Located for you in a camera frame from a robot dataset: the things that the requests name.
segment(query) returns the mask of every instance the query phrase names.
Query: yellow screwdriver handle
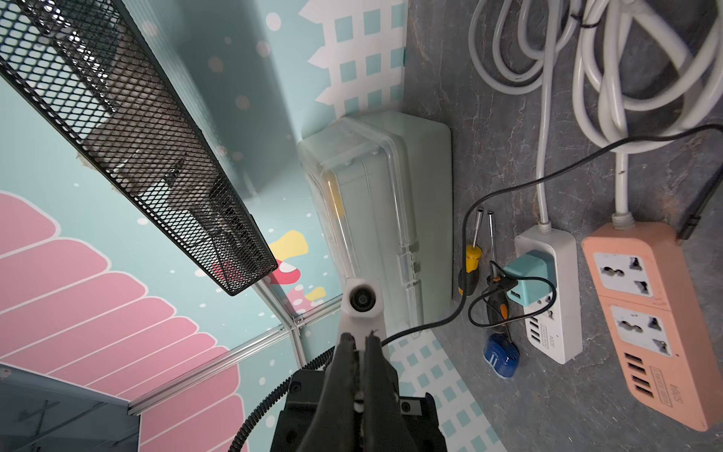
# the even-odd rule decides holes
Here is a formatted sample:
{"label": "yellow screwdriver handle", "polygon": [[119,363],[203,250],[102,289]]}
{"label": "yellow screwdriver handle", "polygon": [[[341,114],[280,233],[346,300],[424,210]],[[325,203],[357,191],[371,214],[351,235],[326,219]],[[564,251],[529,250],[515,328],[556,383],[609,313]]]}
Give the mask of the yellow screwdriver handle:
{"label": "yellow screwdriver handle", "polygon": [[467,273],[472,273],[479,267],[479,259],[482,257],[482,249],[467,245],[466,267]]}

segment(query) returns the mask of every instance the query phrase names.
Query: cable tie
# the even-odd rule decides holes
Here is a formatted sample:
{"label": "cable tie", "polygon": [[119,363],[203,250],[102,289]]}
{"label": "cable tie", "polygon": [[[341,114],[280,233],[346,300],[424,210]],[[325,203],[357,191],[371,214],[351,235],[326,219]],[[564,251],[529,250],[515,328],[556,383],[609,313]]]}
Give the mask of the cable tie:
{"label": "cable tie", "polygon": [[570,17],[580,22],[580,28],[595,28],[598,25],[600,25],[600,22],[602,22],[602,19],[598,20],[594,24],[584,24],[583,23],[583,17],[579,14],[570,14]]}

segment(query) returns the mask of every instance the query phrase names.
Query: power strip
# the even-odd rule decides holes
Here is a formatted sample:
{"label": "power strip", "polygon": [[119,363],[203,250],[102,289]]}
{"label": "power strip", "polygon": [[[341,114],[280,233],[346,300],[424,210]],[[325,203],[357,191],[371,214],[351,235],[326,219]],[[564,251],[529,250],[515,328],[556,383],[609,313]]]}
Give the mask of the power strip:
{"label": "power strip", "polygon": [[[565,364],[583,351],[575,237],[559,229],[540,234],[538,227],[533,226],[515,237],[518,257],[532,250],[546,252],[555,258],[557,301],[550,310],[525,319],[527,339],[548,357]],[[545,297],[525,306],[525,314],[539,310],[547,300],[548,297]]]}
{"label": "power strip", "polygon": [[583,251],[633,396],[695,430],[722,420],[723,378],[675,231],[608,223]]}

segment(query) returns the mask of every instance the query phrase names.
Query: black wire mesh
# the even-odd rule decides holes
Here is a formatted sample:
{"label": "black wire mesh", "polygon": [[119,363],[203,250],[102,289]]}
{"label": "black wire mesh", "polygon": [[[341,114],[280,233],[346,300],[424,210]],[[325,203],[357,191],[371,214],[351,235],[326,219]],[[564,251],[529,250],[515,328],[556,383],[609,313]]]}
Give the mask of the black wire mesh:
{"label": "black wire mesh", "polygon": [[277,268],[114,0],[0,0],[0,72],[230,295]]}

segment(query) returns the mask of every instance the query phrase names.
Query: coiled white cable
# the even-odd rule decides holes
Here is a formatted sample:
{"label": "coiled white cable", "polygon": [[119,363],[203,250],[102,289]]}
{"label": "coiled white cable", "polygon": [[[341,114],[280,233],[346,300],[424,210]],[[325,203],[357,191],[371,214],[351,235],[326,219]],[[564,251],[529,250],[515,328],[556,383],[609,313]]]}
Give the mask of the coiled white cable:
{"label": "coiled white cable", "polygon": [[[723,0],[717,0],[719,14]],[[675,123],[660,135],[673,135],[695,127],[710,113],[723,93],[723,33],[718,19],[695,58],[680,36],[663,20],[645,0],[588,1],[585,22],[595,23],[607,9],[603,36],[604,74],[595,62],[593,53],[596,28],[583,28],[573,74],[573,110],[580,128],[596,145],[603,147],[628,136],[625,110],[650,111],[683,96],[683,111]],[[630,26],[635,20],[665,51],[680,75],[678,80],[650,99],[632,99],[620,89],[620,57],[628,39]],[[701,76],[713,64],[705,86]],[[587,76],[592,87],[599,92],[598,121],[602,133],[590,121],[585,109],[583,84]],[[665,142],[637,142],[619,147],[615,156],[615,214],[613,225],[628,229],[635,225],[628,209],[628,155],[642,153],[665,146]]]}
{"label": "coiled white cable", "polygon": [[[502,3],[502,9],[500,10],[500,15],[497,18],[495,35],[492,39],[492,56],[495,60],[497,70],[504,78],[513,83],[524,83],[539,75],[540,71],[542,71],[541,77],[537,77],[533,82],[530,82],[527,85],[506,85],[492,78],[489,73],[487,73],[484,66],[482,66],[482,62],[479,60],[479,55],[477,54],[475,44],[477,21],[479,20],[479,15],[482,13],[482,8],[484,8],[486,3],[487,0],[479,0],[477,8],[474,9],[474,13],[472,14],[472,21],[469,25],[469,34],[467,36],[469,55],[472,58],[472,64],[474,64],[474,67],[477,69],[480,77],[482,77],[489,86],[501,93],[513,95],[527,94],[542,86],[542,113],[540,115],[540,130],[537,140],[537,160],[535,166],[535,178],[539,179],[544,176],[544,162],[547,154],[550,101],[552,99],[552,70],[555,67],[557,54],[570,41],[570,38],[572,38],[575,29],[577,28],[577,22],[575,20],[568,20],[565,29],[562,31],[562,35],[558,38],[557,34],[560,28],[559,24],[562,2],[561,0],[547,0],[549,14],[547,16],[545,46],[541,51],[535,50],[530,47],[529,42],[527,41],[527,20],[529,18],[531,0],[523,0],[517,24],[517,38],[522,52],[524,52],[529,58],[536,61],[529,70],[522,74],[518,74],[507,67],[507,64],[502,60],[502,54],[500,53],[502,27],[505,24],[507,15],[510,11],[510,5],[512,4],[512,0],[504,0]],[[580,5],[580,0],[570,0],[570,13],[577,14],[580,9]],[[538,224],[539,230],[543,234],[549,234],[552,226],[547,214],[547,198],[545,196],[544,184],[537,185],[537,202],[540,215]]]}
{"label": "coiled white cable", "polygon": [[[560,0],[548,0],[549,19],[545,49],[535,51],[530,48],[526,33],[531,2],[530,0],[523,0],[518,20],[519,45],[525,55],[536,61],[529,71],[524,74],[515,74],[506,67],[500,54],[500,35],[511,4],[511,0],[504,0],[492,42],[492,52],[497,69],[503,77],[511,82],[525,82],[539,74],[542,68],[542,76],[537,77],[527,85],[505,85],[492,78],[484,69],[474,42],[479,15],[486,3],[487,0],[479,0],[472,14],[468,35],[472,63],[480,77],[492,88],[502,93],[527,94],[543,86],[542,117],[536,166],[536,177],[541,177],[544,175],[544,158],[549,132],[549,91],[552,87],[552,66],[557,58],[557,53],[572,37],[577,21],[568,20],[565,30],[557,42],[554,39],[551,40],[551,35],[557,35],[557,24],[560,22]],[[570,0],[571,15],[578,13],[580,4],[579,0]],[[723,0],[716,0],[716,5],[720,14],[723,11]],[[607,18],[603,36],[604,74],[598,68],[594,55],[594,39],[597,27],[581,28],[578,39],[573,73],[573,110],[585,135],[596,145],[604,147],[611,142],[628,136],[625,110],[654,110],[675,101],[680,96],[683,97],[683,111],[673,125],[661,132],[660,135],[673,135],[700,123],[710,113],[720,99],[721,94],[723,94],[723,21],[718,19],[714,23],[700,51],[693,58],[680,36],[645,0],[588,0],[583,22],[586,24],[597,23],[606,10]],[[675,83],[649,99],[633,99],[624,96],[620,87],[620,57],[623,54],[633,20],[661,46],[670,57],[679,74],[679,78]],[[550,55],[553,55],[552,42],[555,42],[555,45],[554,56],[551,57]],[[703,86],[701,77],[711,65],[713,67],[710,75],[705,86]],[[592,124],[585,109],[583,97],[585,77],[599,93],[597,110],[601,131]],[[635,225],[628,208],[628,155],[646,152],[665,145],[665,142],[635,142],[615,150],[615,214],[612,216],[612,222],[616,228],[627,229]],[[540,206],[539,227],[541,232],[545,232],[545,230],[549,231],[550,225],[544,187],[540,184],[537,189]]]}

